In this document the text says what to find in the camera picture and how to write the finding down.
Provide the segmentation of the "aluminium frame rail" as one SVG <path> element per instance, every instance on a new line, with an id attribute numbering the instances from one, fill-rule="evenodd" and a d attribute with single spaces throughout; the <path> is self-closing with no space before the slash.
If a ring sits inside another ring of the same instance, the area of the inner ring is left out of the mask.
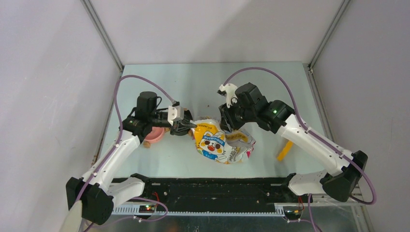
<path id="1" fill-rule="evenodd" d="M 262 214 L 275 213 L 280 204 L 293 204 L 300 197 L 288 188 L 289 178 L 150 178 L 133 174 L 115 178 L 109 190 L 102 184 L 71 178 L 66 184 L 68 206 L 76 199 L 83 204 L 82 217 L 95 224 L 105 223 L 121 205 L 116 193 L 128 202 L 152 200 L 171 214 Z"/>

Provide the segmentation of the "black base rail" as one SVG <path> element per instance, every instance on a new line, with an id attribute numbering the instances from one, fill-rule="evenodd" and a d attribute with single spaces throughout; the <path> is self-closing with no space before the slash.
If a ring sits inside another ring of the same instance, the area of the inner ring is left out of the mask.
<path id="1" fill-rule="evenodd" d="M 171 213 L 274 213 L 279 203 L 308 202 L 295 195 L 286 177 L 154 178 L 132 174 L 144 184 L 143 198 L 158 200 Z"/>

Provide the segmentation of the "pink cat bowl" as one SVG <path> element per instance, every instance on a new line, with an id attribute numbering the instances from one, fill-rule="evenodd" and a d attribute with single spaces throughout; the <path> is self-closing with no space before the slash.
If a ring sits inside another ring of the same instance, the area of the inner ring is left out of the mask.
<path id="1" fill-rule="evenodd" d="M 165 128 L 153 127 L 152 131 L 145 137 L 145 141 L 154 144 L 159 142 L 165 134 Z"/>

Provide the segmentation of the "black pet bowl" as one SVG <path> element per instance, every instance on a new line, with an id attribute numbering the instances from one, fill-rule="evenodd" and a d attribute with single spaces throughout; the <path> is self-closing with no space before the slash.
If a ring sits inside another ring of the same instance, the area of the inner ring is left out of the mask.
<path id="1" fill-rule="evenodd" d="M 175 136 L 184 136 L 191 130 L 193 120 L 190 110 L 184 111 L 184 118 L 180 121 L 174 122 L 174 125 L 170 129 L 170 134 Z"/>

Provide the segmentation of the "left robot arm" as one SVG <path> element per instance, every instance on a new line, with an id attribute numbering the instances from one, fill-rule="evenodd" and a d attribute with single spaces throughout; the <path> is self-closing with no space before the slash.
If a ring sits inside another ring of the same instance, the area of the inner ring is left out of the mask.
<path id="1" fill-rule="evenodd" d="M 112 185 L 115 173 L 139 146 L 153 128 L 169 128 L 171 134 L 182 136 L 195 128 L 188 109 L 175 102 L 168 108 L 158 108 L 162 101 L 156 93 L 141 92 L 136 106 L 121 119 L 117 139 L 106 154 L 98 159 L 81 178 L 72 177 L 66 184 L 69 212 L 67 225 L 80 225 L 83 219 L 104 224 L 115 207 L 138 198 L 148 201 L 153 188 L 137 177 Z"/>

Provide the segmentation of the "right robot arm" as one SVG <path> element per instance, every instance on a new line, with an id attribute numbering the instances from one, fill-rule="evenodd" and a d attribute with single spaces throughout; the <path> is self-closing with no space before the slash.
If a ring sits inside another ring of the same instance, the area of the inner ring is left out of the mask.
<path id="1" fill-rule="evenodd" d="M 317 134 L 296 112 L 281 100 L 267 101 L 256 85 L 247 83 L 220 85 L 218 93 L 226 98 L 219 107 L 221 128 L 229 132 L 256 123 L 261 129 L 277 134 L 292 142 L 315 160 L 324 170 L 310 174 L 291 174 L 281 189 L 282 198 L 294 202 L 305 194 L 326 194 L 346 202 L 362 177 L 368 160 L 362 151 L 351 152 L 326 137 Z"/>

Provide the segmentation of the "yellow plastic scoop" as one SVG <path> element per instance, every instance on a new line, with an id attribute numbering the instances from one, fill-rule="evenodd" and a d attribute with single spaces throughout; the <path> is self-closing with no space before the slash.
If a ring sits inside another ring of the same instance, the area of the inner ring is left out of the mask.
<path id="1" fill-rule="evenodd" d="M 289 153 L 289 151 L 291 150 L 292 146 L 293 146 L 293 142 L 290 141 L 290 140 L 287 140 L 285 145 L 283 146 L 282 150 L 279 152 L 279 154 L 277 156 L 277 160 L 278 161 L 283 161 L 284 158 Z"/>

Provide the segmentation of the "cat food bag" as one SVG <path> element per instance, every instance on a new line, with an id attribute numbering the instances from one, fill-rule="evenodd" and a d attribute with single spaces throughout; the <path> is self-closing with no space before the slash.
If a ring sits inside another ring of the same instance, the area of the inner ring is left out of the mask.
<path id="1" fill-rule="evenodd" d="M 215 119 L 205 118 L 193 122 L 193 139 L 197 152 L 223 164 L 242 163 L 249 159 L 256 140 L 246 130 L 228 132 Z"/>

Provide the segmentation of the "wooden bowl stand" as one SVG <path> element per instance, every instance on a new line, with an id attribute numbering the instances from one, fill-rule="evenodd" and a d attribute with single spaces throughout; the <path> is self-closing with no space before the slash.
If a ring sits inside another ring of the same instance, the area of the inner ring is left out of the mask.
<path id="1" fill-rule="evenodd" d="M 150 148 L 152 144 L 159 142 L 159 141 L 162 139 L 162 137 L 165 135 L 166 132 L 167 132 L 167 130 L 164 129 L 164 133 L 163 133 L 162 136 L 157 136 L 155 139 L 152 139 L 152 140 L 147 140 L 147 139 L 145 139 L 145 140 L 143 141 L 143 146 L 144 146 L 145 148 Z M 194 139 L 193 132 L 192 132 L 191 130 L 188 131 L 188 135 L 189 135 L 192 139 Z"/>

